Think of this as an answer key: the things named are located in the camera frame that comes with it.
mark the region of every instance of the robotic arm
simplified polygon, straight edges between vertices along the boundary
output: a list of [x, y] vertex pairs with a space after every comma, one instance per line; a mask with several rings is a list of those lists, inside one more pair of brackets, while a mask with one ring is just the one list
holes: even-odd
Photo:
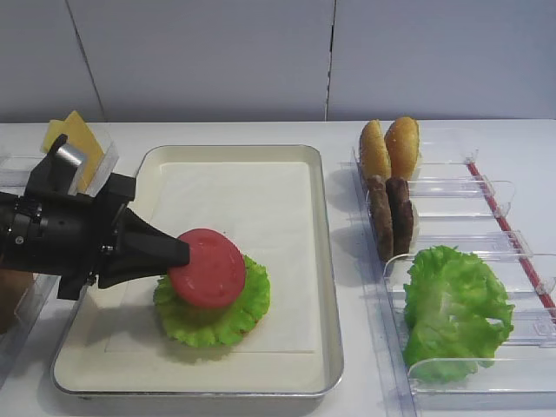
[[0, 268], [60, 275], [58, 298], [166, 274], [189, 263], [189, 245], [143, 221], [128, 203], [136, 179], [111, 173], [98, 195], [72, 195], [79, 152], [60, 135], [23, 195], [0, 192]]

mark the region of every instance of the tomato slice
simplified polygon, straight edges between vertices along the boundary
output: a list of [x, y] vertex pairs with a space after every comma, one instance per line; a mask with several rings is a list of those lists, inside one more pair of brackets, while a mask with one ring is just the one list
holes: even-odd
[[185, 301], [202, 308], [230, 305], [245, 286], [245, 262], [226, 236], [194, 228], [178, 239], [189, 244], [189, 264], [169, 269], [172, 288]]

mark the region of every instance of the lettuce leaf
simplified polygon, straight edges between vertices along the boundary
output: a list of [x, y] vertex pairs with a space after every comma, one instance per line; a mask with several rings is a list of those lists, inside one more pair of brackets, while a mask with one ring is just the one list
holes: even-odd
[[[493, 358], [513, 331], [514, 305], [493, 271], [475, 254], [439, 246], [420, 251], [409, 269], [405, 322], [408, 367], [433, 358]], [[459, 381], [491, 361], [429, 361], [412, 377]]]
[[270, 281], [266, 268], [244, 255], [246, 277], [242, 293], [231, 306], [199, 308], [188, 304], [165, 275], [153, 300], [168, 337], [195, 348], [231, 346], [243, 339], [268, 312]]

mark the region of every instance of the yellow cheese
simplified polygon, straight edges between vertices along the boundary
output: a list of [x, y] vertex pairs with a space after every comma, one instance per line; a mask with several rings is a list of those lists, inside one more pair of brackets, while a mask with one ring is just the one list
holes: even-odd
[[60, 120], [50, 121], [43, 141], [43, 151], [48, 152], [52, 143], [54, 143], [61, 134], [65, 134], [68, 137], [66, 143], [79, 149], [87, 156], [83, 175], [77, 184], [77, 190], [84, 193], [95, 176], [99, 163], [103, 159], [103, 149], [96, 141], [87, 123], [85, 123], [76, 111], [72, 111], [63, 122]]

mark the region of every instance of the white tray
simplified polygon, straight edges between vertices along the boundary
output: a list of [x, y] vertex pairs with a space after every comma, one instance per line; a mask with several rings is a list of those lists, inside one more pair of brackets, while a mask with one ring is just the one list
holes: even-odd
[[89, 288], [52, 372], [70, 394], [320, 396], [343, 370], [321, 158], [306, 146], [164, 146], [130, 207], [169, 235], [212, 228], [268, 269], [271, 306], [233, 348], [163, 333], [156, 278]]

